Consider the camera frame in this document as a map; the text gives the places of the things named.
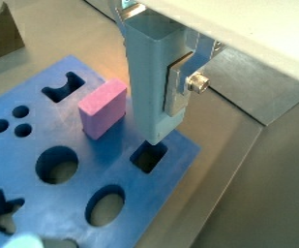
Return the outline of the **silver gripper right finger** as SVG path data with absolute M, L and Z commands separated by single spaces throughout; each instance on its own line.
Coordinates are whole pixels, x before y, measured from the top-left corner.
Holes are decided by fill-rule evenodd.
M 176 116 L 189 104 L 192 93 L 202 94 L 210 85 L 200 69 L 224 50 L 225 45 L 193 29 L 186 31 L 186 54 L 169 66 L 165 92 L 165 112 Z

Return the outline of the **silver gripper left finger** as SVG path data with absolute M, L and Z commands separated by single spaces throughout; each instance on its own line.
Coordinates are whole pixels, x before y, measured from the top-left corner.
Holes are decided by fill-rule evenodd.
M 148 7 L 137 0 L 108 0 L 108 5 L 122 37 L 126 37 L 126 20 L 142 13 Z

